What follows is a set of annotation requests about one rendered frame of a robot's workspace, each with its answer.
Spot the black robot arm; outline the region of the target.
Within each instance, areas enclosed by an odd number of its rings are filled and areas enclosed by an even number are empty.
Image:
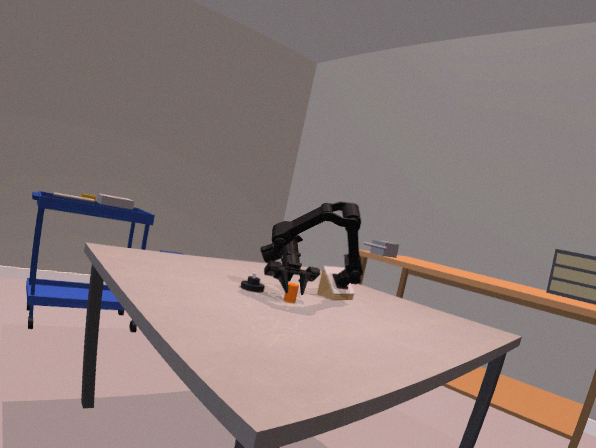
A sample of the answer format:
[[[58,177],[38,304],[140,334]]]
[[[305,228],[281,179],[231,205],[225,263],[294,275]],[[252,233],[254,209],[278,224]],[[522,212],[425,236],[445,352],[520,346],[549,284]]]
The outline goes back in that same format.
[[[333,213],[342,211],[343,217]],[[286,250],[297,250],[298,242],[303,239],[298,235],[324,221],[330,221],[345,227],[348,232],[349,253],[345,255],[345,269],[339,274],[333,273],[336,288],[348,290],[348,284],[361,283],[362,262],[358,249],[358,230],[361,219],[358,205],[349,202],[323,203],[320,207],[293,220],[277,223],[272,229],[272,244],[262,246],[260,252],[265,263],[282,258]],[[299,252],[299,251],[298,251]]]

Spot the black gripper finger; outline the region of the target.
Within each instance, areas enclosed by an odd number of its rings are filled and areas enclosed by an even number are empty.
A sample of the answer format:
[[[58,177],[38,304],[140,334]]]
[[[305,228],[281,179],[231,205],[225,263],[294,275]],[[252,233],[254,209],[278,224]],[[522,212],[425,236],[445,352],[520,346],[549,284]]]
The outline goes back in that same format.
[[[310,273],[305,273],[301,279],[299,279],[298,281],[300,282],[300,291],[301,291],[301,295],[304,294],[308,279],[310,279],[313,276],[313,274]]]
[[[275,275],[273,277],[274,278],[277,278],[280,281],[280,283],[281,283],[281,285],[282,285],[285,293],[288,293],[288,275],[287,275],[287,270],[279,269],[275,273]]]

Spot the orange ribbed knob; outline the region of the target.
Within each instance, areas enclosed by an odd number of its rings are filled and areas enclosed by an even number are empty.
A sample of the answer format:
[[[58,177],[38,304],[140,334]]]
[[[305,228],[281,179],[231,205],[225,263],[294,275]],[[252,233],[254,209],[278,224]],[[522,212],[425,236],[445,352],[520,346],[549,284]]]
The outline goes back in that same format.
[[[288,283],[288,293],[284,295],[284,302],[295,304],[299,285],[295,283]]]

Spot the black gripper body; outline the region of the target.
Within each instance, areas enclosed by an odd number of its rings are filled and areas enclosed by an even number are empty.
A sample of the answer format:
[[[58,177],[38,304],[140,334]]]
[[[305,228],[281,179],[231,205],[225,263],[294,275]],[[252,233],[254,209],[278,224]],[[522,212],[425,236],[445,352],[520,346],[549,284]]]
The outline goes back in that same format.
[[[320,276],[320,270],[318,268],[308,267],[307,270],[301,270],[302,263],[299,260],[301,253],[297,250],[286,250],[282,256],[281,262],[283,262],[283,265],[280,262],[270,261],[264,268],[265,275],[273,276],[279,269],[283,269],[287,270],[287,274],[299,275],[300,279],[305,273],[313,274],[308,281],[314,281]]]

